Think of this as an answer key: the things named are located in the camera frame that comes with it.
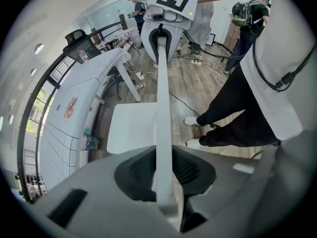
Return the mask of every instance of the wooden floor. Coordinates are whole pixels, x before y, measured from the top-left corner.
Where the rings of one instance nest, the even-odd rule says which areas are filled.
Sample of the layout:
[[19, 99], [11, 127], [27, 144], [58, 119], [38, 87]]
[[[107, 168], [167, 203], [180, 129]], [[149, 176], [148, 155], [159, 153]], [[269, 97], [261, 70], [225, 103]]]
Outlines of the wooden floor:
[[[207, 46], [206, 49], [213, 54], [230, 55], [223, 47], [218, 46], [217, 44], [214, 44], [212, 47]], [[157, 73], [157, 70], [153, 68], [154, 63], [147, 55], [145, 49], [141, 49], [140, 53], [141, 54], [139, 55], [134, 49], [130, 50], [132, 63], [143, 73]], [[187, 44], [185, 44], [182, 52], [177, 54], [175, 53], [175, 55], [181, 57], [187, 53], [190, 53], [190, 50], [187, 47]], [[213, 72], [211, 69], [202, 65], [191, 64], [187, 56], [184, 56], [183, 59], [174, 58], [168, 65], [170, 70], [179, 65], [177, 69], [168, 74], [169, 89], [171, 93], [199, 114], [202, 114], [207, 110], [210, 102], [220, 91], [222, 87], [221, 85], [224, 84], [219, 75], [227, 78], [227, 76], [223, 73], [226, 61], [220, 64], [221, 59], [214, 58], [206, 54], [203, 54], [203, 59], [205, 64], [212, 67], [217, 72]], [[141, 102], [155, 102], [157, 100], [157, 83], [152, 81], [149, 76], [154, 80], [157, 79], [155, 74], [149, 73], [148, 76], [145, 76], [144, 80], [140, 81], [134, 74], [131, 74], [131, 78], [137, 81], [136, 85], [139, 85], [140, 83], [146, 84], [145, 88], [138, 91], [141, 96]], [[136, 102], [124, 83], [120, 84], [120, 96], [122, 97], [122, 100], [118, 101], [115, 94], [115, 87], [107, 90], [103, 96], [106, 103], [100, 107], [96, 126], [93, 131], [93, 135], [101, 138], [103, 145], [101, 150], [92, 152], [92, 160], [109, 156], [109, 153], [106, 151], [106, 145], [115, 105]], [[211, 129], [209, 126], [193, 127], [184, 124], [183, 121], [185, 117], [195, 116], [195, 114], [172, 95], [170, 95], [170, 110], [172, 143], [174, 145], [185, 145], [187, 140], [199, 138]], [[224, 126], [237, 117], [238, 114], [239, 113], [232, 114], [231, 116], [216, 122], [216, 124]], [[239, 148], [235, 146], [201, 148], [201, 150], [211, 153], [244, 158], [250, 158], [261, 149], [262, 147]]]

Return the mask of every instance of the backpack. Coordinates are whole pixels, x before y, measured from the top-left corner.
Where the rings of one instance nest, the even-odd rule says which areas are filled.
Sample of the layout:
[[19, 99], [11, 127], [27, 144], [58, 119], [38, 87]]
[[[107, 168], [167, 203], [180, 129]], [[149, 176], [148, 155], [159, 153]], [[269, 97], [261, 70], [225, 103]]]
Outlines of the backpack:
[[249, 26], [251, 28], [254, 24], [251, 6], [259, 3], [258, 1], [253, 1], [252, 3], [237, 2], [232, 8], [232, 15], [230, 15], [232, 23], [239, 27]]

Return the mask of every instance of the black chair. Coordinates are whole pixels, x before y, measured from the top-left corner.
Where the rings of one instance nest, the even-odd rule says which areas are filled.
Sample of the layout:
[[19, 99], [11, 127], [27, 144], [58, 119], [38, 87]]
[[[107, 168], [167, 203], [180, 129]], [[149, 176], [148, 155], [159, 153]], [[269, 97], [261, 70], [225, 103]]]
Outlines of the black chair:
[[67, 46], [63, 49], [63, 53], [80, 64], [83, 64], [84, 61], [79, 56], [79, 49], [84, 51], [89, 59], [101, 54], [100, 50], [98, 50], [91, 40], [91, 37], [86, 35], [81, 29], [66, 35], [65, 39], [67, 40]]
[[[89, 59], [101, 55], [100, 50], [98, 50], [98, 48], [95, 46], [91, 40], [91, 37], [86, 35], [85, 31], [81, 29], [66, 35], [65, 39], [67, 40], [67, 46], [63, 49], [63, 53], [80, 64], [83, 64], [84, 61], [79, 55], [79, 49], [83, 50]], [[115, 66], [112, 67], [108, 73], [108, 76], [112, 76], [116, 85], [117, 98], [118, 100], [121, 100], [121, 97], [119, 96], [119, 83], [123, 82], [124, 80], [122, 79], [118, 69]]]

